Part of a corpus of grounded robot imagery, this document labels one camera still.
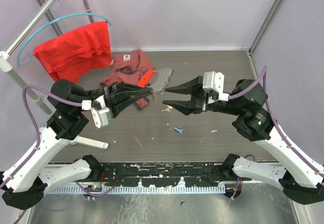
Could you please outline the blue tag key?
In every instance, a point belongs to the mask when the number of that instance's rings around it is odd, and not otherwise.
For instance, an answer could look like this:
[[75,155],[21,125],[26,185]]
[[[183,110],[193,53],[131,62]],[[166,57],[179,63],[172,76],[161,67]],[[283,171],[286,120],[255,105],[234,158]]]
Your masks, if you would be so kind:
[[185,130],[182,129],[182,128],[175,127],[174,130],[175,130],[175,132],[177,132],[179,134],[184,134],[185,133]]

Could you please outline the metal key organizer red handle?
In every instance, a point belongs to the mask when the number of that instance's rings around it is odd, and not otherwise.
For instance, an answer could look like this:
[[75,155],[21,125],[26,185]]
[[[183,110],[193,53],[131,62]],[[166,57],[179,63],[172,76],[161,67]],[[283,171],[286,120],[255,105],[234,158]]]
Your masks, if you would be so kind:
[[163,94],[165,91],[165,84],[170,82],[174,70],[172,68],[164,67],[158,70],[150,70],[144,74],[138,82],[140,87],[149,87],[153,89],[156,94]]

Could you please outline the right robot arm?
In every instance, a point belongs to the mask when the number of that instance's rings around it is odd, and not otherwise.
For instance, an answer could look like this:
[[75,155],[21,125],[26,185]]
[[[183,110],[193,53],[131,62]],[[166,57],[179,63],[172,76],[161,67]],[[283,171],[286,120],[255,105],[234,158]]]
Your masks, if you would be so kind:
[[239,80],[233,91],[226,93],[224,74],[211,71],[165,91],[191,96],[189,101],[163,101],[186,116],[203,111],[236,116],[232,122],[236,131],[264,148],[280,163],[280,166],[270,166],[229,154],[222,163],[224,178],[251,178],[270,184],[303,205],[323,201],[323,165],[294,144],[270,112],[264,109],[268,95],[260,83]]

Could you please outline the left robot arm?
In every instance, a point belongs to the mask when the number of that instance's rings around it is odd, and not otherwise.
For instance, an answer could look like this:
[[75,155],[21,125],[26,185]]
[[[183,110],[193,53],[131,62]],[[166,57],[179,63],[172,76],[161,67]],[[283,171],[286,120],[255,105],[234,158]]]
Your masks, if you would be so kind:
[[43,131],[37,131],[36,142],[21,159],[7,171],[1,172],[2,199],[8,206],[20,210],[36,205],[44,195],[61,185],[83,179],[97,181],[101,177],[102,165],[92,155],[85,155],[56,170],[44,170],[63,148],[77,142],[89,122],[84,111],[90,111],[95,126],[102,128],[108,126],[125,108],[153,94],[150,87],[124,82],[86,91],[66,79],[56,81],[50,91],[27,85],[23,93],[28,89],[45,93],[55,112]]

